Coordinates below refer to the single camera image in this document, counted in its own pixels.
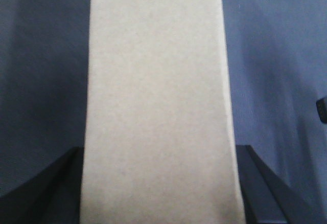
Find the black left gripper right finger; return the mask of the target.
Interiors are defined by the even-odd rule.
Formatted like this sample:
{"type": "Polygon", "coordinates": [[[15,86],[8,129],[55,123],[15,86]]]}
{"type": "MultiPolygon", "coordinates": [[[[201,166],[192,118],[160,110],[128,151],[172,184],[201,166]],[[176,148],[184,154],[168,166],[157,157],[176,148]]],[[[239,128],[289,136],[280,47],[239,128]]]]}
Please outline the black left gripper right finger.
{"type": "Polygon", "coordinates": [[[249,145],[236,146],[246,223],[315,223],[316,213],[249,145]]]}

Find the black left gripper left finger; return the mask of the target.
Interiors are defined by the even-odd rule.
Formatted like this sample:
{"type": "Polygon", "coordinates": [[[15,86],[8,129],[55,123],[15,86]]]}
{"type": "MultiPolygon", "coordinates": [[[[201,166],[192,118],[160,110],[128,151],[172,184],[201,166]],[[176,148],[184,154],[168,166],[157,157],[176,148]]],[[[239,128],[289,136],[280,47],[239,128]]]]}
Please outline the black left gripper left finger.
{"type": "Polygon", "coordinates": [[[73,147],[1,196],[1,223],[79,223],[83,159],[73,147]]]}

